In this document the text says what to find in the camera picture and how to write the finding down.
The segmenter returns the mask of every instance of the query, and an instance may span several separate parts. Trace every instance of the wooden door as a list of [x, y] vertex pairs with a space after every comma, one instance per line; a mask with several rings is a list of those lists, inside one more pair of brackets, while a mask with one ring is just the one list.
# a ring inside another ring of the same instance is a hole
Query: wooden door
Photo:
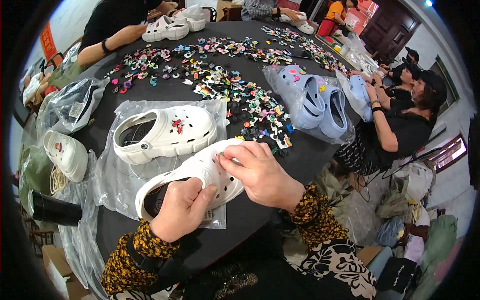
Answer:
[[378, 11], [368, 22], [360, 38], [369, 51], [378, 51], [373, 59], [388, 64], [405, 47], [420, 21], [399, 1], [374, 1], [379, 5]]

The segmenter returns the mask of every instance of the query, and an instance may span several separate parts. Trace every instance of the black cylinder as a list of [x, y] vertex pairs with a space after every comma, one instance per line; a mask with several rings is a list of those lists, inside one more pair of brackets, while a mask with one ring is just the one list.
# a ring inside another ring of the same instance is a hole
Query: black cylinder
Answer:
[[77, 226], [82, 218], [82, 207], [40, 192], [28, 192], [28, 211], [34, 220], [64, 226]]

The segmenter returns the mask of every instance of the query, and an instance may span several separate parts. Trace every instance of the hand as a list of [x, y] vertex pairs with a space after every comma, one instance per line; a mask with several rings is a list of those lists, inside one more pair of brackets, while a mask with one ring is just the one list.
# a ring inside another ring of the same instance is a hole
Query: hand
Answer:
[[202, 181], [195, 177], [171, 182], [160, 212], [150, 222], [153, 234], [171, 243], [197, 229], [217, 190], [213, 184], [202, 190]]
[[[237, 159], [243, 166], [234, 163]], [[305, 188], [290, 177], [273, 157], [266, 143], [243, 142], [225, 148], [220, 165], [240, 180], [253, 202], [293, 212]]]
[[300, 21], [299, 16], [303, 15], [301, 12], [297, 12], [297, 11], [294, 11], [294, 10], [292, 10], [290, 8], [286, 8], [286, 7], [281, 7], [280, 8], [280, 13], [286, 14], [292, 22]]
[[181, 12], [181, 11], [184, 11], [184, 10], [185, 10], [185, 9], [182, 8], [182, 9], [179, 9], [179, 10], [173, 12], [172, 17], [174, 17], [177, 13], [179, 13], [179, 12]]
[[142, 34], [147, 30], [148, 24], [144, 25], [129, 25], [120, 29], [116, 34], [107, 40], [107, 48], [109, 50], [115, 50], [116, 48], [131, 44], [139, 39]]
[[365, 86], [365, 90], [367, 91], [368, 97], [370, 98], [370, 102], [377, 100], [377, 91], [375, 87], [370, 83], [367, 83]]

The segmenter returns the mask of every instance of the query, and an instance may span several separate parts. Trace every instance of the clear plastic bag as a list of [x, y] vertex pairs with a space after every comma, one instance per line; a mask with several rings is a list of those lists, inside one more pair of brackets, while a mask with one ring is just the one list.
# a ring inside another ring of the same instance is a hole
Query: clear plastic bag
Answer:
[[[135, 209], [135, 197], [138, 190], [156, 175], [173, 171], [193, 154], [177, 157], [156, 157], [143, 165], [129, 165], [121, 160], [113, 149], [113, 133], [120, 123], [133, 115], [150, 109], [192, 105], [205, 108], [217, 124], [218, 134], [215, 142], [227, 138], [227, 102], [222, 99], [203, 101], [125, 101], [115, 110], [116, 118], [110, 127], [105, 150], [96, 166], [97, 179], [94, 182], [94, 199], [97, 205], [117, 211], [131, 219], [138, 220]], [[225, 205], [212, 211], [211, 220], [205, 220], [201, 228], [225, 229], [227, 211]]]
[[70, 181], [57, 194], [57, 198], [62, 201], [79, 204], [83, 213], [77, 227], [58, 227], [70, 268], [84, 288], [89, 288], [97, 297], [106, 300], [108, 296], [100, 285], [105, 263], [96, 243], [98, 206], [93, 201], [96, 163], [95, 153], [90, 151], [84, 180], [79, 183]]
[[72, 82], [56, 93], [40, 120], [38, 129], [42, 132], [39, 132], [39, 140], [48, 129], [70, 134], [87, 125], [108, 83], [109, 78], [99, 80], [88, 77]]
[[[287, 106], [293, 128], [330, 144], [342, 145], [353, 142], [355, 140], [355, 127], [352, 125], [352, 122], [347, 115], [347, 130], [341, 137], [336, 139], [324, 135], [320, 130], [320, 127], [304, 129], [297, 125], [302, 124], [300, 120], [300, 112], [303, 109], [303, 103], [306, 100], [307, 92], [305, 88], [281, 78], [278, 74], [283, 68], [285, 68], [285, 66], [268, 66], [263, 69], [263, 72], [268, 84], [272, 87], [272, 90], [282, 97], [283, 102]], [[326, 76], [322, 77], [325, 79], [327, 85], [341, 88], [338, 79]]]

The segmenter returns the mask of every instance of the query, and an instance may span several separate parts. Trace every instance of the window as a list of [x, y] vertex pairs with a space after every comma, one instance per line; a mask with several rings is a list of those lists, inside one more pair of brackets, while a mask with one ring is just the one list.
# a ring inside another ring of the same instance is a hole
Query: window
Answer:
[[459, 134], [449, 143], [442, 147], [441, 151], [434, 156], [428, 158], [435, 166], [437, 173], [443, 171], [449, 166], [459, 161], [467, 154], [467, 148], [462, 136]]
[[447, 84], [447, 99], [440, 107], [440, 110], [438, 112], [438, 115], [440, 116], [444, 111], [447, 110], [447, 108], [449, 108], [452, 104], [458, 101], [460, 97], [458, 95], [458, 92], [455, 86], [453, 85], [452, 78], [450, 77], [450, 74], [448, 73], [440, 56], [437, 55], [437, 57], [435, 58], [435, 63], [430, 68], [430, 70], [440, 75], [445, 80], [445, 83]]

